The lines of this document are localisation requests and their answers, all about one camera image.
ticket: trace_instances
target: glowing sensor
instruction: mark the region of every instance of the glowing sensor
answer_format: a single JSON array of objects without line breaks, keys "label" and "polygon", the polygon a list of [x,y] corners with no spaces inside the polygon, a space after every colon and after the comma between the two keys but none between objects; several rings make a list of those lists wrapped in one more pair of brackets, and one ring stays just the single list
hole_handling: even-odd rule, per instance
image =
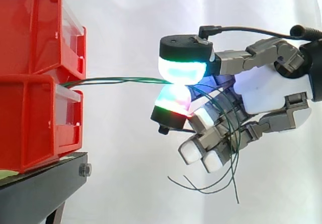
[{"label": "glowing sensor", "polygon": [[155,105],[172,112],[188,116],[191,94],[183,85],[166,85],[161,90]]},{"label": "glowing sensor", "polygon": [[176,62],[159,57],[158,68],[161,76],[173,84],[195,85],[206,72],[204,62]]}]

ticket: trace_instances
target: black sensor cap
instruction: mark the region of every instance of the black sensor cap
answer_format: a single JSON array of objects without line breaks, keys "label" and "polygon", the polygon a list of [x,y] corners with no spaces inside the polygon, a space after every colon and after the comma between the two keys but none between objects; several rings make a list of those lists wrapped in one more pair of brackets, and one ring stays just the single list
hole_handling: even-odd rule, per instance
[{"label": "black sensor cap", "polygon": [[159,56],[176,62],[209,62],[212,43],[201,44],[195,35],[169,35],[160,40]]}]

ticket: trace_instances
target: bolt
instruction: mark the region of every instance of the bolt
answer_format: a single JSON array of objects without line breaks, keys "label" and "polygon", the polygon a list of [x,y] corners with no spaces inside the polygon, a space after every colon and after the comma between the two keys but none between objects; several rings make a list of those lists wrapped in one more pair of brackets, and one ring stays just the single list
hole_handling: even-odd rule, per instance
[{"label": "bolt", "polygon": [[79,176],[89,177],[92,174],[92,165],[91,164],[80,164],[79,166]]}]

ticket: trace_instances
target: red storage box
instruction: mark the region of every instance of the red storage box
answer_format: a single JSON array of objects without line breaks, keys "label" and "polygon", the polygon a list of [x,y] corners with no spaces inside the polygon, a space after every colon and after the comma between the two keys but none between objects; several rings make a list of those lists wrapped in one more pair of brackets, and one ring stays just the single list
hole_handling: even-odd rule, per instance
[{"label": "red storage box", "polygon": [[0,0],[0,76],[85,78],[86,30],[63,0]]},{"label": "red storage box", "polygon": [[0,77],[0,170],[23,173],[82,147],[83,95],[51,76]]}]

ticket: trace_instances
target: wire bundle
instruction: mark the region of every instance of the wire bundle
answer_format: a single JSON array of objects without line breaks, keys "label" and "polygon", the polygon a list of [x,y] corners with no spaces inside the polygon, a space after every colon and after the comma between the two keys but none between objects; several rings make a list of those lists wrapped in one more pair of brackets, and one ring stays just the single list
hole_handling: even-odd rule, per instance
[{"label": "wire bundle", "polygon": [[[112,85],[112,84],[121,84],[121,83],[127,83],[127,82],[135,82],[135,83],[144,83],[144,84],[170,84],[169,82],[167,82],[166,80],[162,80],[162,79],[157,79],[157,78],[142,78],[142,77],[102,77],[102,78],[89,78],[89,79],[84,79],[84,80],[80,80],[80,81],[74,81],[74,82],[68,82],[68,83],[64,83],[61,84],[64,87],[67,88],[71,88],[71,87],[75,87],[75,86],[88,86],[88,85]],[[227,114],[225,113],[225,111],[223,110],[223,108],[221,107],[221,105],[215,101],[215,99],[213,99],[209,94],[205,93],[204,91],[198,89],[196,86],[206,86],[206,87],[210,87],[212,88],[214,91],[219,91],[221,94],[223,94],[227,100],[230,102],[233,111],[236,115],[236,119],[238,122],[238,129],[234,129],[233,124],[231,123],[231,121],[229,120],[229,118],[227,117]],[[197,188],[191,180],[188,179],[188,177],[184,176],[186,178],[186,180],[190,183],[190,185],[192,187],[187,187],[185,185],[182,185],[176,181],[174,181],[172,178],[170,178],[168,176],[168,179],[170,181],[172,181],[173,183],[185,188],[185,189],[189,189],[189,190],[193,190],[193,191],[198,191],[200,193],[203,194],[214,194],[217,193],[221,190],[224,190],[225,188],[227,188],[231,183],[233,183],[234,189],[235,189],[235,197],[236,197],[236,201],[237,203],[239,203],[239,199],[238,199],[238,193],[237,193],[237,187],[236,187],[236,182],[235,182],[235,173],[236,173],[236,169],[237,169],[237,165],[238,165],[238,160],[239,160],[239,145],[240,145],[240,122],[238,120],[237,117],[237,113],[235,111],[235,108],[233,106],[233,103],[231,102],[231,100],[229,99],[229,97],[222,91],[220,91],[218,88],[214,88],[208,85],[203,85],[203,84],[197,84],[194,86],[189,86],[191,89],[193,89],[194,91],[199,92],[200,94],[202,94],[204,97],[206,97],[211,103],[212,106],[218,110],[223,116],[225,116],[225,118],[227,119],[228,122],[228,139],[229,141],[231,140],[231,135],[233,135],[236,139],[237,142],[237,148],[235,150],[235,152],[232,149],[232,146],[230,145],[230,167],[227,169],[227,171],[225,172],[225,174],[219,179],[217,180],[215,183],[203,187],[203,188]],[[178,131],[183,131],[183,132],[190,132],[193,133],[193,130],[189,130],[189,129],[183,129],[183,130],[178,130]],[[208,190],[214,186],[216,186],[219,182],[221,182],[227,175],[228,173],[231,172],[231,178],[229,180],[229,182],[222,188],[219,188],[217,190],[214,191],[209,191],[209,192],[205,192],[205,190]]]}]

